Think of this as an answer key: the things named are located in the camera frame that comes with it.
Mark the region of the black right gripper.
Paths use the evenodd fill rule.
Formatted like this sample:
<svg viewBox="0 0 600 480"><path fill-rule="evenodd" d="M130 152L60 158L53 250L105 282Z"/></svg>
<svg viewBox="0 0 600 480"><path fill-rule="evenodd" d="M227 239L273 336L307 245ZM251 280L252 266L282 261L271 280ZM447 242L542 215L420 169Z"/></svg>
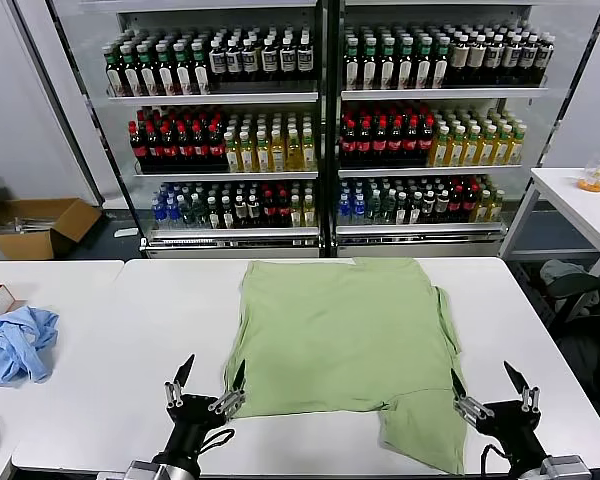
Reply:
<svg viewBox="0 0 600 480"><path fill-rule="evenodd" d="M509 475L520 476L540 467L547 454L535 435L540 421L538 387L531 387L521 372L504 361L505 371L521 400L481 404L469 396L451 370L453 406L465 422L487 437L494 438L510 464Z"/></svg>

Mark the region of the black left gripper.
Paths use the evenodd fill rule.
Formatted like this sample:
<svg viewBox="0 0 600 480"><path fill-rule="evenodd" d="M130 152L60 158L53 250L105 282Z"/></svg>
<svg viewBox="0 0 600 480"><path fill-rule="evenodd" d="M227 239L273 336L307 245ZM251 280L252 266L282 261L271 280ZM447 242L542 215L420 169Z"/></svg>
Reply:
<svg viewBox="0 0 600 480"><path fill-rule="evenodd" d="M230 388L218 399L184 394L183 388L189 378L195 355L191 354L178 367L174 379L164 384L167 409L173 429L164 449L155 459L166 457L193 459L197 457L207 434L226 423L225 415L233 415L245 400L246 361L242 360Z"/></svg>

